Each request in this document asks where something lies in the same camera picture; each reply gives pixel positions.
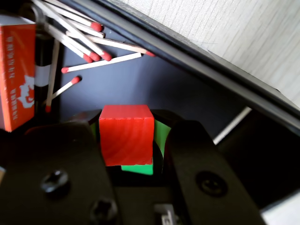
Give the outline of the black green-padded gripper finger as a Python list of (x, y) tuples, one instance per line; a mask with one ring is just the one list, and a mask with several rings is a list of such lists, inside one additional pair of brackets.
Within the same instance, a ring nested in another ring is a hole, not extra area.
[(111, 180), (89, 124), (33, 127), (11, 143), (0, 186), (3, 225), (120, 225)]

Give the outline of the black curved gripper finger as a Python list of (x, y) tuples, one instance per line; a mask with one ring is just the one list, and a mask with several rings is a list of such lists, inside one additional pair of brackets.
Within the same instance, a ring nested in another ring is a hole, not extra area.
[(164, 174), (183, 225), (262, 225), (259, 209), (204, 126), (167, 110), (154, 118), (170, 127)]

